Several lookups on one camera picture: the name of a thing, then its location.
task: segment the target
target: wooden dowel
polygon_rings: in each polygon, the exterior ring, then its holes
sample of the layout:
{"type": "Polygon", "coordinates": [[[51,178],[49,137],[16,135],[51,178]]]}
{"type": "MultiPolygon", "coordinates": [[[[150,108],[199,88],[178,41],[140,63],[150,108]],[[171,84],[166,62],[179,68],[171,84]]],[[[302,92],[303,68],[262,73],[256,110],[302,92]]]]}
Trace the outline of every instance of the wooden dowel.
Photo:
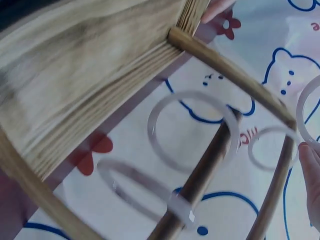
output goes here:
{"type": "MultiPolygon", "coordinates": [[[[236,110],[233,112],[237,120],[240,121],[242,118],[241,113],[236,110]]],[[[181,189],[180,195],[191,203],[193,208],[201,201],[214,176],[217,165],[223,160],[229,139],[230,132],[228,126],[223,122],[181,189]]],[[[174,240],[178,237],[183,227],[184,224],[173,213],[167,211],[156,225],[148,240],[174,240]]]]}
{"type": "MultiPolygon", "coordinates": [[[[290,128],[296,130],[296,125],[292,124],[290,128]]],[[[272,217],[275,213],[281,193],[283,192],[288,170],[290,167],[290,162],[292,160],[294,144],[294,140],[292,140],[289,136],[285,137],[279,161],[276,166],[268,192],[264,198],[262,207],[246,240],[264,239],[272,217]]]]}
{"type": "Polygon", "coordinates": [[[31,200],[60,225],[74,240],[103,240],[76,215],[74,215],[36,176],[21,158],[0,127],[0,167],[14,178],[31,200]]]}
{"type": "Polygon", "coordinates": [[[181,50],[187,51],[211,68],[224,75],[231,82],[247,94],[256,99],[271,113],[285,124],[289,125],[295,118],[256,80],[247,75],[233,62],[221,56],[215,50],[208,48],[204,43],[183,32],[178,27],[172,27],[169,31],[168,42],[181,50]]]}

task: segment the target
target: white ring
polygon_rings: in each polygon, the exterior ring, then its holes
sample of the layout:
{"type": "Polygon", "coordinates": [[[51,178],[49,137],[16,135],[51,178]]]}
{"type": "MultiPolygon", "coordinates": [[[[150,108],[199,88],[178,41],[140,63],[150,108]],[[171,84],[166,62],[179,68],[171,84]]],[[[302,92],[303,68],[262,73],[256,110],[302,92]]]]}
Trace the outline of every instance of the white ring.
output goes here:
{"type": "Polygon", "coordinates": [[[157,140],[157,133],[156,133],[156,125],[157,125],[157,120],[160,112],[169,103],[175,100],[182,100],[185,98],[204,101],[210,104],[213,108],[217,109],[223,115],[225,122],[229,128],[230,138],[231,138],[230,149],[228,153],[225,155],[223,160],[223,164],[227,164],[229,161],[231,161],[234,158],[239,147],[240,131],[239,131],[237,119],[234,116],[233,112],[226,105],[224,105],[219,99],[213,96],[206,95],[200,91],[191,90],[191,91],[174,93],[166,96],[154,106],[154,108],[150,113],[148,123],[147,123],[148,138],[154,152],[160,157],[160,159],[165,164],[167,164],[172,169],[175,169],[176,171],[190,174],[194,170],[191,167],[183,166],[180,163],[174,161],[160,146],[157,140]]]}
{"type": "Polygon", "coordinates": [[[313,149],[320,151],[320,143],[317,142],[307,131],[304,121],[304,108],[309,95],[320,86],[320,75],[310,81],[302,90],[296,105],[296,124],[304,141],[313,149]]]}
{"type": "Polygon", "coordinates": [[[135,208],[138,212],[146,215],[150,219],[158,222],[162,217],[146,207],[142,206],[133,197],[128,195],[123,188],[111,176],[110,170],[114,170],[127,178],[140,184],[149,190],[161,200],[167,203],[167,208],[172,211],[186,226],[187,229],[193,230],[196,226],[196,217],[193,213],[191,204],[181,195],[170,191],[160,182],[135,169],[134,167],[114,159],[101,160],[97,164],[97,170],[102,179],[107,183],[109,188],[115,192],[121,199],[135,208]]]}
{"type": "MultiPolygon", "coordinates": [[[[271,127],[266,127],[262,130],[260,130],[249,142],[248,144],[248,156],[249,159],[251,160],[251,162],[257,166],[258,168],[264,170],[264,171],[270,171],[273,172],[276,168],[275,167],[270,167],[270,166],[264,166],[263,164],[261,164],[254,156],[253,154],[253,147],[255,142],[258,140],[258,138],[260,138],[263,134],[267,134],[270,132],[282,132],[285,133],[286,135],[288,135],[289,137],[291,137],[297,144],[297,146],[300,143],[300,138],[298,137],[298,135],[296,134],[295,131],[293,131],[291,128],[288,127],[282,127],[282,126],[271,126],[271,127]]],[[[290,164],[290,168],[293,167],[293,165],[296,163],[296,161],[298,160],[299,157],[299,153],[298,151],[296,152],[295,158],[293,158],[293,160],[291,160],[291,164],[290,164]]]]}

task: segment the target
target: blue dot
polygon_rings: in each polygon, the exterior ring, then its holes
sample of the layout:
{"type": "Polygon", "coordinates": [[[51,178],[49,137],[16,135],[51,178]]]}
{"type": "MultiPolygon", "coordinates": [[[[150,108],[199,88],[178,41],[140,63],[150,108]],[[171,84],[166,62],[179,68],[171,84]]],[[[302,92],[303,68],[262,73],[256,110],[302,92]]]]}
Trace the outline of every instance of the blue dot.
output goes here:
{"type": "Polygon", "coordinates": [[[208,229],[205,226],[200,226],[197,229],[197,233],[201,236],[205,236],[208,234],[208,229]]]}

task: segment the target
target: red flower print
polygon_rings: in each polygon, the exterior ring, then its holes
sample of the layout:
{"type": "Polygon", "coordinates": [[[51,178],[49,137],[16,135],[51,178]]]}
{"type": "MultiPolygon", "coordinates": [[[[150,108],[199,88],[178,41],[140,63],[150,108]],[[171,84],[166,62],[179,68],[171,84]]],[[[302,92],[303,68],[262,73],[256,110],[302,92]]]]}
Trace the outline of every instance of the red flower print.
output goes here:
{"type": "MultiPolygon", "coordinates": [[[[111,152],[113,148],[114,145],[111,139],[105,136],[97,145],[93,147],[92,151],[106,154],[111,152]]],[[[90,176],[94,172],[94,160],[92,158],[92,153],[88,153],[76,167],[83,175],[90,176]]]]}
{"type": "Polygon", "coordinates": [[[213,20],[209,23],[215,30],[217,35],[225,35],[228,39],[235,39],[235,34],[233,29],[238,29],[241,27],[241,22],[233,18],[233,11],[222,12],[217,15],[213,20]],[[228,21],[229,27],[227,29],[224,28],[223,22],[228,21]]]}

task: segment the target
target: human hand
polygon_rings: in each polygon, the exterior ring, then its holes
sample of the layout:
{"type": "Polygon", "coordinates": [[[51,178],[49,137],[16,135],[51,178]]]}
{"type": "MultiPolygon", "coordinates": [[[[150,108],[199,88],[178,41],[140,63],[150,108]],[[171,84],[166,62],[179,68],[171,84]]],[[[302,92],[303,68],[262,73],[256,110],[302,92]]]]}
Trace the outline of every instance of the human hand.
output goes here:
{"type": "Polygon", "coordinates": [[[301,143],[298,149],[306,187],[309,219],[320,232],[320,156],[305,142],[301,143]]]}
{"type": "Polygon", "coordinates": [[[209,4],[208,9],[204,12],[201,22],[206,24],[211,21],[215,16],[222,13],[232,4],[234,4],[236,0],[213,0],[209,4]]]}

